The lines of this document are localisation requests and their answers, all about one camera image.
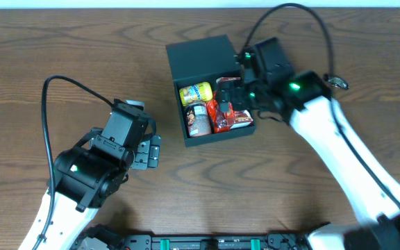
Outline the yellow snack cup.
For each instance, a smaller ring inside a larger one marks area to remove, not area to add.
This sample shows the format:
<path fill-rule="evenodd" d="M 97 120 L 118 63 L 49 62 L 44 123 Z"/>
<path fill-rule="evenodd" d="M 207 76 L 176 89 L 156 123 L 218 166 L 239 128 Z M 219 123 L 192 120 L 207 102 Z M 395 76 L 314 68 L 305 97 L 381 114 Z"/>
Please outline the yellow snack cup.
<path fill-rule="evenodd" d="M 213 98 L 213 91 L 209 82 L 182 87 L 178 92 L 183 106 L 188 106 L 195 101 L 207 102 Z"/>

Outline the red candy bag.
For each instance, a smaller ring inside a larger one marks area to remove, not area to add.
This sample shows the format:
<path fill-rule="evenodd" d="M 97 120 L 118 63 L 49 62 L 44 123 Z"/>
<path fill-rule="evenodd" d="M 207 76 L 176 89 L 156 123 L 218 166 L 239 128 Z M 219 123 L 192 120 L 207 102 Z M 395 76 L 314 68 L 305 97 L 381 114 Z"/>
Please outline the red candy bag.
<path fill-rule="evenodd" d="M 222 112 L 215 100 L 215 95 L 216 92 L 213 92 L 213 98 L 206 103 L 208 115 L 212 121 L 214 133 L 227 132 L 231 129 L 231 109 L 228 112 Z"/>

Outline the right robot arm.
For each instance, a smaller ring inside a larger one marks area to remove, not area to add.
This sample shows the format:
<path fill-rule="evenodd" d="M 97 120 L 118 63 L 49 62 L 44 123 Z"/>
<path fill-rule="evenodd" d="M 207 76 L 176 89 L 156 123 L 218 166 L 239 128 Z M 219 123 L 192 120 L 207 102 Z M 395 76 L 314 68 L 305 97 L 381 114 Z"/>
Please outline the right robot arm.
<path fill-rule="evenodd" d="M 314 72 L 285 80 L 222 78 L 221 108 L 278 113 L 319 155 L 344 191 L 358 225 L 327 224 L 307 235 L 311 249 L 400 249 L 400 184 L 347 121 L 331 89 Z"/>

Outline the small black candy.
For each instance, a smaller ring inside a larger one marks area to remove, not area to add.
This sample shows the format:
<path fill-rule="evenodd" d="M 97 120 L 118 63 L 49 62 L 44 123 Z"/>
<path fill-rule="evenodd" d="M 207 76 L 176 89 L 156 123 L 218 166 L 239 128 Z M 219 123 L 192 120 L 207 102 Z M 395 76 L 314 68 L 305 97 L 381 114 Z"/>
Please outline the small black candy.
<path fill-rule="evenodd" d="M 343 90 L 349 89 L 349 84 L 343 78 L 339 76 L 329 76 L 327 82 L 330 83 L 333 87 L 340 88 Z"/>

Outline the Hello Panda biscuit box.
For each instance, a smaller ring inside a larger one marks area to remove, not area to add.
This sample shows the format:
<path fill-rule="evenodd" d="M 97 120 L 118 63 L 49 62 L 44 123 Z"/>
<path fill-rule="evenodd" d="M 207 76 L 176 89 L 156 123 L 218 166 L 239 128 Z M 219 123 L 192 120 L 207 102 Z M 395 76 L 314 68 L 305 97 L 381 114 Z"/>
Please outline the Hello Panda biscuit box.
<path fill-rule="evenodd" d="M 248 110 L 234 111 L 231 103 L 229 108 L 231 109 L 231 130 L 252 125 L 253 118 Z"/>

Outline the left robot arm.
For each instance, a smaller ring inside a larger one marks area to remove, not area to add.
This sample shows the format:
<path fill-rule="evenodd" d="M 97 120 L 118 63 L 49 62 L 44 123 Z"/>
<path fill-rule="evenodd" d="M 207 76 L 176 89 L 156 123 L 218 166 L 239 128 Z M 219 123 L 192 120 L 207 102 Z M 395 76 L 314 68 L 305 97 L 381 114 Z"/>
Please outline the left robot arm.
<path fill-rule="evenodd" d="M 148 134 L 132 144 L 88 133 L 54 163 L 54 182 L 21 249 L 75 249 L 78 237 L 106 199 L 128 179 L 130 169 L 158 166 L 161 137 Z"/>

